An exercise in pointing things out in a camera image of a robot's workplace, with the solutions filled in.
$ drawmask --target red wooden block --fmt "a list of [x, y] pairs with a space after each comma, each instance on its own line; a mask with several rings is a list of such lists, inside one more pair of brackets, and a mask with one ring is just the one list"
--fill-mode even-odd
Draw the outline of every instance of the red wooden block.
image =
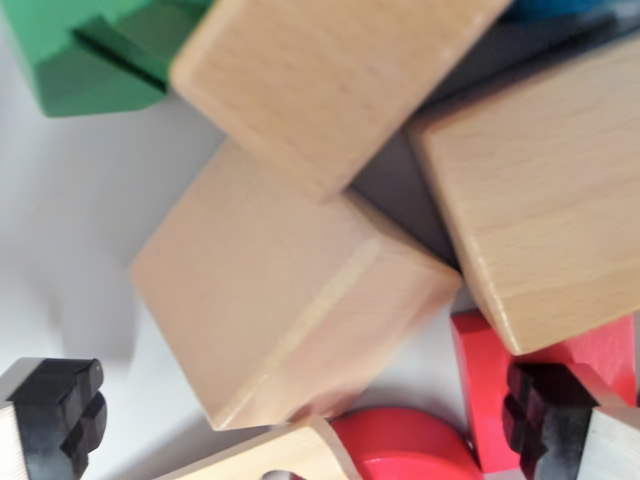
[[449, 425], [406, 408], [375, 408], [331, 423], [363, 480], [481, 480], [469, 447]]
[[[502, 403], [507, 369], [513, 358], [478, 311], [454, 315], [453, 332], [467, 417], [482, 471], [518, 468], [519, 457], [505, 439]], [[629, 405], [634, 405], [635, 337], [633, 316], [592, 330], [544, 350], [517, 357], [518, 362], [585, 363]]]

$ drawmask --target natural wood block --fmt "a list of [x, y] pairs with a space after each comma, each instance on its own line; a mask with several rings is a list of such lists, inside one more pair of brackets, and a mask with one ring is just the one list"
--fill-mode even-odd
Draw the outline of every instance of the natural wood block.
[[218, 0], [171, 81], [311, 198], [344, 188], [508, 0]]
[[578, 480], [629, 480], [640, 472], [640, 409], [594, 409]]
[[340, 413], [460, 283], [357, 196], [258, 167], [225, 144], [132, 266], [216, 429]]
[[640, 307], [640, 40], [416, 125], [463, 271], [515, 353]]
[[16, 411], [5, 401], [0, 401], [0, 475], [5, 480], [29, 480]]
[[306, 480], [360, 480], [349, 454], [331, 426], [312, 416], [260, 435], [158, 480], [260, 480], [288, 471]]

